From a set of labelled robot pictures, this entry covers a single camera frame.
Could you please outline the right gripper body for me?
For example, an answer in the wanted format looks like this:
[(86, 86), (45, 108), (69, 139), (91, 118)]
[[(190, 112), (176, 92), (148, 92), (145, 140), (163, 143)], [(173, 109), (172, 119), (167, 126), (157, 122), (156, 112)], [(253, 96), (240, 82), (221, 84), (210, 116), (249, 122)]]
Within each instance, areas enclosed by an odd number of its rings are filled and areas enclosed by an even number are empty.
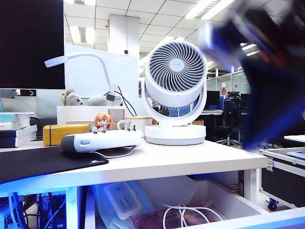
[(248, 9), (228, 21), (230, 54), (245, 58), (241, 43), (258, 47), (264, 62), (301, 70), (305, 67), (305, 10), (290, 9), (284, 20), (275, 23), (265, 10)]

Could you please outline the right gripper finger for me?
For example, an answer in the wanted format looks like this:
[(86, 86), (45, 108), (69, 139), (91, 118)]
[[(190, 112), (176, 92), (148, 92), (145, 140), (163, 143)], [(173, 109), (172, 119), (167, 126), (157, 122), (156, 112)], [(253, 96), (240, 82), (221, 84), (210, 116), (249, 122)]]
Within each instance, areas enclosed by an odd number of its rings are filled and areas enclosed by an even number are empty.
[(249, 115), (244, 123), (244, 145), (255, 146), (268, 137), (267, 92), (264, 88), (264, 72), (257, 61), (242, 60), (244, 73), (251, 87), (248, 100)]
[(262, 76), (262, 136), (282, 147), (304, 146), (284, 136), (305, 133), (305, 69), (265, 64)]

